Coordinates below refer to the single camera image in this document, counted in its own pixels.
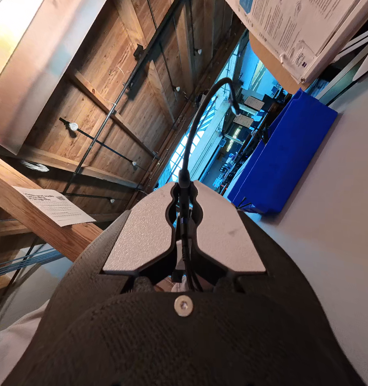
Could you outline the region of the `wooden beam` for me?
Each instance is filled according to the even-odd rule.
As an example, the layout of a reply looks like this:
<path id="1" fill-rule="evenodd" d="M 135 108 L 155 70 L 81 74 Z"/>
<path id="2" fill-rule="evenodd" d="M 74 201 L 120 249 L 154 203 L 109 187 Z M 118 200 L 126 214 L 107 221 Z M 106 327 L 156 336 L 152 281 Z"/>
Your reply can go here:
<path id="1" fill-rule="evenodd" d="M 0 208 L 74 262 L 103 233 L 93 223 L 61 227 L 30 203 L 15 187 L 45 192 L 22 173 L 0 158 Z"/>

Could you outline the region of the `grey desk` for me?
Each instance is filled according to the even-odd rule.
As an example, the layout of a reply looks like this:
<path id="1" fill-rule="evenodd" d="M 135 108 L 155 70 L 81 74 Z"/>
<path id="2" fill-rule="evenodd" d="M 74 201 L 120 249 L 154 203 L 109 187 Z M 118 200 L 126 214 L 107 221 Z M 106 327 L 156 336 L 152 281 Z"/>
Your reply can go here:
<path id="1" fill-rule="evenodd" d="M 301 269 L 368 385 L 368 73 L 338 112 L 283 210 L 246 214 Z"/>

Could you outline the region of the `blue plastic bin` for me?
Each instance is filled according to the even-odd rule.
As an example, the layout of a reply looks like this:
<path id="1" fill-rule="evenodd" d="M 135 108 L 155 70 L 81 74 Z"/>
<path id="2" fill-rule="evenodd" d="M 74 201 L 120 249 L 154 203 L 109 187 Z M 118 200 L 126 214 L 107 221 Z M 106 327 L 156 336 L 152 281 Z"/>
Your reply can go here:
<path id="1" fill-rule="evenodd" d="M 236 207 L 277 214 L 302 177 L 338 112 L 301 89 L 268 129 L 227 195 Z"/>

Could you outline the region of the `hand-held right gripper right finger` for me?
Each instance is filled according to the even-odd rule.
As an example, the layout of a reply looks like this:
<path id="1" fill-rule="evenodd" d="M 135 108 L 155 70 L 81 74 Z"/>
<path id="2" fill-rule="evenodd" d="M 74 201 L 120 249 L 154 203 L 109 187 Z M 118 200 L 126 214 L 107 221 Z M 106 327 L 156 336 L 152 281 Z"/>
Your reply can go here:
<path id="1" fill-rule="evenodd" d="M 191 262 L 212 285 L 222 277 L 264 274 L 266 268 L 238 210 L 200 181 L 191 182 Z"/>

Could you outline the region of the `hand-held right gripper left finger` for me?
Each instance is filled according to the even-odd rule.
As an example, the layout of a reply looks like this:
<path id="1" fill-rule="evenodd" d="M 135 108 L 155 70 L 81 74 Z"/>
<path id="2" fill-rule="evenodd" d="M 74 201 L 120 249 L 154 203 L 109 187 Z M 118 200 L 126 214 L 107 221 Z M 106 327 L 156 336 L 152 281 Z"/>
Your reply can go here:
<path id="1" fill-rule="evenodd" d="M 169 182 L 139 201 L 103 266 L 105 274 L 164 279 L 177 263 L 176 205 L 179 186 Z"/>

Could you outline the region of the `paper notice on beam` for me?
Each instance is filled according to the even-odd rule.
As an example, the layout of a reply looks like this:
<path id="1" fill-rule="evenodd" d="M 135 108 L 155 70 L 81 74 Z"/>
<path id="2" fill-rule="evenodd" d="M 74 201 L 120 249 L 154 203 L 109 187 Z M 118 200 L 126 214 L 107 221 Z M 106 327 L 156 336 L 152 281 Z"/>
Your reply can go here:
<path id="1" fill-rule="evenodd" d="M 61 227 L 96 221 L 55 190 L 28 189 L 18 186 L 14 186 L 14 189 Z"/>

